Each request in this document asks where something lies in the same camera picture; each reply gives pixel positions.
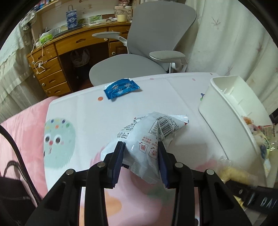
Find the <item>white floral curtain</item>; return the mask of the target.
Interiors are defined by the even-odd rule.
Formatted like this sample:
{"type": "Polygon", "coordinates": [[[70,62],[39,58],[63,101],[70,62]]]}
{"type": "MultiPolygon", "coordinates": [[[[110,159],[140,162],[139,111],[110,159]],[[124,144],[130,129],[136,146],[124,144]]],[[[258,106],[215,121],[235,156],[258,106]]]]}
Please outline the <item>white floral curtain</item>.
{"type": "Polygon", "coordinates": [[[186,1],[197,18],[188,31],[187,72],[240,76],[271,114],[277,109],[277,46],[239,1],[186,1]]]}

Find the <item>clear bag yellow pastries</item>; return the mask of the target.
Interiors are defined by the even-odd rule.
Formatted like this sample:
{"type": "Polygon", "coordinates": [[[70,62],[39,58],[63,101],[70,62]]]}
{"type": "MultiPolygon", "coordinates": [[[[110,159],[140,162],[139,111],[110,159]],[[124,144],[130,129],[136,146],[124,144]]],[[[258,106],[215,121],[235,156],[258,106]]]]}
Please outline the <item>clear bag yellow pastries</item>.
{"type": "Polygon", "coordinates": [[[241,169],[237,164],[225,158],[224,156],[222,156],[217,161],[216,173],[219,176],[219,178],[223,181],[223,183],[226,183],[229,180],[231,180],[244,185],[258,185],[257,176],[241,169]]]}

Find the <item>black handbag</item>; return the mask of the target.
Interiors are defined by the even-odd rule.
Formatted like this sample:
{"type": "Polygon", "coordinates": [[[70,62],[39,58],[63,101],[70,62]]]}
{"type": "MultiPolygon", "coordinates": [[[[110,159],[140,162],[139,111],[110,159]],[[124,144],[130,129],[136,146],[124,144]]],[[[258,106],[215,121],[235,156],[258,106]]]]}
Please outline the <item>black handbag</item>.
{"type": "Polygon", "coordinates": [[[1,135],[9,142],[17,157],[17,161],[7,163],[1,176],[1,225],[25,225],[42,198],[31,180],[14,139],[3,127],[1,127],[1,135]],[[27,192],[21,180],[6,177],[10,166],[19,170],[31,193],[27,192]]]}

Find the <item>blue snowflake snack packet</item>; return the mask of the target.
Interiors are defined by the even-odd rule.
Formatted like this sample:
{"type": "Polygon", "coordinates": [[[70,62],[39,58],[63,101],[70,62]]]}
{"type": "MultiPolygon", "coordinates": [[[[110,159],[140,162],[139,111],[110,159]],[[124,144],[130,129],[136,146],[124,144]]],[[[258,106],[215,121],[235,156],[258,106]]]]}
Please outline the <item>blue snowflake snack packet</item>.
{"type": "Polygon", "coordinates": [[[104,93],[109,100],[120,97],[127,93],[139,90],[140,86],[133,80],[124,78],[117,80],[110,85],[106,86],[104,93]]]}

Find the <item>cartoon printed mat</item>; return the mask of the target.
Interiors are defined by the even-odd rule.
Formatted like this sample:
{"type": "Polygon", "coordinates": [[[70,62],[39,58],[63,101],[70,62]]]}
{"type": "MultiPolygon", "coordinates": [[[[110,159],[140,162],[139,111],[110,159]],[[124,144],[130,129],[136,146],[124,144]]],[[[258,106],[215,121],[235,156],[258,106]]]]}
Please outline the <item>cartoon printed mat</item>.
{"type": "MultiPolygon", "coordinates": [[[[55,154],[61,151],[66,159],[51,163],[45,160],[45,177],[50,189],[67,169],[82,171],[97,163],[102,149],[135,117],[151,112],[185,114],[188,125],[180,129],[168,152],[192,169],[212,167],[222,156],[240,166],[250,168],[254,151],[227,152],[201,116],[198,106],[214,73],[177,73],[138,77],[139,91],[108,100],[104,86],[76,92],[52,101],[46,122],[60,125],[65,120],[73,127],[74,145],[69,134],[61,132],[63,145],[52,145],[55,154]]],[[[105,192],[109,225],[170,225],[174,191],[161,183],[150,185],[130,170],[122,168],[114,189],[105,192]]]]}

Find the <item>wooden desk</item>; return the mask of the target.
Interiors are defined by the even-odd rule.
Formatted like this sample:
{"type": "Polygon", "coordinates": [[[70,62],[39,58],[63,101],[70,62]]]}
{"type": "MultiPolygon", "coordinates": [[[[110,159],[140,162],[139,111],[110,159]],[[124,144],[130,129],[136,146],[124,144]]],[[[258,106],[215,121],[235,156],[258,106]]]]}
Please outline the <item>wooden desk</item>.
{"type": "Polygon", "coordinates": [[[28,55],[29,65],[46,96],[64,96],[90,88],[89,71],[98,62],[117,54],[127,53],[127,48],[115,39],[96,38],[104,31],[117,31],[127,38],[130,22],[108,22],[85,26],[56,37],[28,55]]]}

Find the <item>pink bed blanket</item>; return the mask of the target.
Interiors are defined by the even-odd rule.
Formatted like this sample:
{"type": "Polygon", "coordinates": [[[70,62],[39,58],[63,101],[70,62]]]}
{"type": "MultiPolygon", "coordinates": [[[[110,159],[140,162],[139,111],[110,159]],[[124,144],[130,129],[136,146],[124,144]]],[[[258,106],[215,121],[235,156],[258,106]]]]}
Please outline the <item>pink bed blanket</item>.
{"type": "Polygon", "coordinates": [[[50,97],[40,101],[1,124],[19,148],[31,180],[41,197],[48,191],[43,161],[44,126],[48,106],[55,99],[56,97],[50,97]]]}

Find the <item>green tissue pack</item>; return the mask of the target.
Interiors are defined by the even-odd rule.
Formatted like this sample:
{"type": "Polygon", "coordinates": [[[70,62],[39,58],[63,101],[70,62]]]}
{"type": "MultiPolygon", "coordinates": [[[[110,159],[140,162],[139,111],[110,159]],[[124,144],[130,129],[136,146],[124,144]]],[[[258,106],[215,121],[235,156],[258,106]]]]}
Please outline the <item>green tissue pack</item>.
{"type": "Polygon", "coordinates": [[[53,35],[51,33],[43,33],[40,37],[41,44],[53,39],[53,35]]]}

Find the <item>rice cracker bag red label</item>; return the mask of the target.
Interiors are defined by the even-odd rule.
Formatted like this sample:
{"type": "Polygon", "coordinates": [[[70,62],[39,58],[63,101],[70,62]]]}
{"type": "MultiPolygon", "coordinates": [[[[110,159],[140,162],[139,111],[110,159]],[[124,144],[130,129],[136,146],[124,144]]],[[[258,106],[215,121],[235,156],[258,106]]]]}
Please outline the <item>rice cracker bag red label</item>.
{"type": "Polygon", "coordinates": [[[277,150],[277,131],[275,124],[266,126],[256,126],[249,117],[243,117],[243,120],[250,129],[257,146],[261,151],[261,157],[265,160],[271,151],[277,150]]]}

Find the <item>white blue snack bag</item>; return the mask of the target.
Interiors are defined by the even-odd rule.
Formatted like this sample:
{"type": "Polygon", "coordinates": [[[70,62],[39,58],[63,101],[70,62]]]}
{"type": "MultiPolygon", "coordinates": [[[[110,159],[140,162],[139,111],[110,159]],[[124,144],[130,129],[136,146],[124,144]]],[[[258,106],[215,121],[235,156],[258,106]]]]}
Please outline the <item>white blue snack bag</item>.
{"type": "Polygon", "coordinates": [[[102,150],[100,160],[112,153],[117,142],[125,143],[123,164],[149,184],[156,184],[159,179],[158,142],[168,148],[178,130],[188,124],[187,115],[167,115],[152,112],[135,117],[102,150]]]}

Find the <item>white plastic storage bin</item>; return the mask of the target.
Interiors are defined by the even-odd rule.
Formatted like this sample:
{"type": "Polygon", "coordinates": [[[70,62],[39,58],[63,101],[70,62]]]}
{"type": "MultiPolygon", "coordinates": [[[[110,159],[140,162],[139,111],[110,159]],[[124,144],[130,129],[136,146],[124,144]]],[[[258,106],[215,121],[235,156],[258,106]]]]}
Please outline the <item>white plastic storage bin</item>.
{"type": "Polygon", "coordinates": [[[227,158],[256,175],[259,185],[273,187],[277,155],[270,155],[271,169],[266,175],[261,150],[243,118],[250,118],[256,126],[271,125],[271,119],[248,84],[239,76],[214,77],[198,109],[227,158]]]}

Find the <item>grey office chair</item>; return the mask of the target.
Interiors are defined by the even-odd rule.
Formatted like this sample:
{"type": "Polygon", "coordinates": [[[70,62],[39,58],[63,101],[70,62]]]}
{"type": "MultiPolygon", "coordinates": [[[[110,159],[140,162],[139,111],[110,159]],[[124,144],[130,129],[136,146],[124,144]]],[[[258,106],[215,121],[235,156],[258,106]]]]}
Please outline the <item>grey office chair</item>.
{"type": "Polygon", "coordinates": [[[120,41],[128,52],[95,64],[89,71],[91,84],[98,86],[172,70],[182,72],[187,59],[176,46],[196,17],[196,11],[186,4],[152,1],[136,7],[126,39],[117,31],[94,33],[95,38],[120,41]]]}

